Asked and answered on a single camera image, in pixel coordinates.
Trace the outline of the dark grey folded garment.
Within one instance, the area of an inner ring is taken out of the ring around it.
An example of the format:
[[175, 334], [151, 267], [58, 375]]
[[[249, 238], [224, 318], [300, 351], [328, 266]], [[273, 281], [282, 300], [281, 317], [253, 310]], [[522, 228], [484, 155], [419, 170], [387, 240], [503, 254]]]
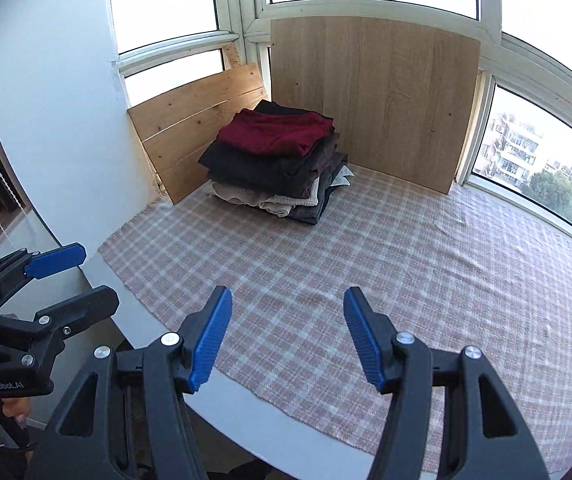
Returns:
[[314, 206], [295, 206], [291, 213], [288, 214], [288, 219], [314, 226], [322, 217], [322, 214], [329, 203], [330, 195], [337, 189], [332, 188], [330, 185], [331, 182], [333, 182], [333, 178], [336, 177], [338, 171], [343, 165], [348, 166], [348, 155], [341, 152], [333, 154], [329, 166], [319, 177], [316, 193], [317, 204]]

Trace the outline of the black folded garment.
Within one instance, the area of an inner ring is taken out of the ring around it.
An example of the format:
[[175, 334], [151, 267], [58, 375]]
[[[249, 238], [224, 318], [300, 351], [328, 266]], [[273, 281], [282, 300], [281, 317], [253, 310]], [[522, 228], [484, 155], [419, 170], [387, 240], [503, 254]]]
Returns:
[[[282, 106], [266, 100], [260, 101], [252, 110], [270, 115], [301, 115], [313, 112], [313, 110]], [[304, 156], [249, 154], [217, 142], [215, 138], [199, 158], [199, 164], [208, 169], [208, 176], [214, 181], [284, 195], [281, 191], [285, 189], [287, 175], [292, 173], [291, 167], [296, 167], [299, 162], [303, 162]]]

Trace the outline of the window frame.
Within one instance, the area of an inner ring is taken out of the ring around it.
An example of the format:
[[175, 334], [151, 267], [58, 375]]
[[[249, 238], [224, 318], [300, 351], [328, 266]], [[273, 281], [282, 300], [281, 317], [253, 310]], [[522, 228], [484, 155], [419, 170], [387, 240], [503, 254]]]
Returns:
[[[482, 102], [504, 88], [572, 128], [572, 0], [109, 0], [109, 8], [126, 79], [205, 55], [268, 74], [271, 28], [282, 18], [381, 18], [476, 39]], [[556, 157], [572, 165], [572, 146]]]

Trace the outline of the brown folded garment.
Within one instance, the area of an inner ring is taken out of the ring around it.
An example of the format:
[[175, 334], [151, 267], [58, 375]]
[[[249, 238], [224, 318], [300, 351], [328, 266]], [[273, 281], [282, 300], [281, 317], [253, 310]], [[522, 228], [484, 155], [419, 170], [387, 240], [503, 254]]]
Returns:
[[287, 175], [285, 189], [281, 194], [293, 198], [307, 198], [313, 182], [327, 169], [335, 171], [341, 162], [348, 160], [348, 155], [338, 150], [338, 132], [324, 136], [317, 141], [310, 153], [303, 157], [303, 162], [292, 166], [292, 173]]

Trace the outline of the dark red knitted garment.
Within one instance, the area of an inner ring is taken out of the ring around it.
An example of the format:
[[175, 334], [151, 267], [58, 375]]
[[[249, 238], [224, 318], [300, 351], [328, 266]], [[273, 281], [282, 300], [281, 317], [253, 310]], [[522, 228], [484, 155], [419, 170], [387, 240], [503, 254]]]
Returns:
[[216, 141], [254, 155], [302, 157], [333, 129], [333, 119], [314, 112], [270, 115], [244, 108], [220, 128]]

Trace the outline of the beige folded garment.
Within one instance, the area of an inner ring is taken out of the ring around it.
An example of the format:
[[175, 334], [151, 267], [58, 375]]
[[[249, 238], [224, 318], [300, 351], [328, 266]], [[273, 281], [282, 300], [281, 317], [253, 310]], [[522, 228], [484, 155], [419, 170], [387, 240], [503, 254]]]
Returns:
[[278, 218], [285, 218], [295, 206], [314, 206], [317, 204], [318, 183], [319, 178], [313, 182], [310, 195], [307, 198], [275, 195], [212, 180], [208, 180], [205, 185], [205, 193], [215, 196], [226, 203], [259, 208]]

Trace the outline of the small pine wood board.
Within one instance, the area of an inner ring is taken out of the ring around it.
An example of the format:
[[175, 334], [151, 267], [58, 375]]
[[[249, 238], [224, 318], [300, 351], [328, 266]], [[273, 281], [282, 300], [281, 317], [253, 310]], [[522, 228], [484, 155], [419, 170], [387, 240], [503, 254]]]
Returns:
[[176, 204], [207, 180], [198, 160], [234, 115], [266, 98], [257, 64], [183, 84], [128, 110], [137, 136]]

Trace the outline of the large light wood board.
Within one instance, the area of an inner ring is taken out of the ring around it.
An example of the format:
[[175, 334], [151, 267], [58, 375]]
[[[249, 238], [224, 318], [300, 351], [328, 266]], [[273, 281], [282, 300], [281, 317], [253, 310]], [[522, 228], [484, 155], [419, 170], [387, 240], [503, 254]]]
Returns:
[[382, 18], [271, 25], [272, 98], [333, 118], [351, 162], [449, 192], [476, 90], [480, 44]]

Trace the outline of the pink plaid table cloth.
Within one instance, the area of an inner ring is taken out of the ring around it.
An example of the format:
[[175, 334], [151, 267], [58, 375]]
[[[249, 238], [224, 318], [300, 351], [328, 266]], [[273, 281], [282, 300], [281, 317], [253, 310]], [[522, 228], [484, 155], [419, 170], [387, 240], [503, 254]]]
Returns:
[[159, 198], [100, 256], [167, 328], [231, 290], [217, 370], [329, 450], [274, 429], [255, 452], [293, 476], [362, 479], [387, 400], [365, 379], [342, 314], [346, 289], [427, 346], [488, 357], [546, 468], [572, 466], [572, 237], [486, 192], [446, 195], [355, 168], [308, 226], [197, 191]]

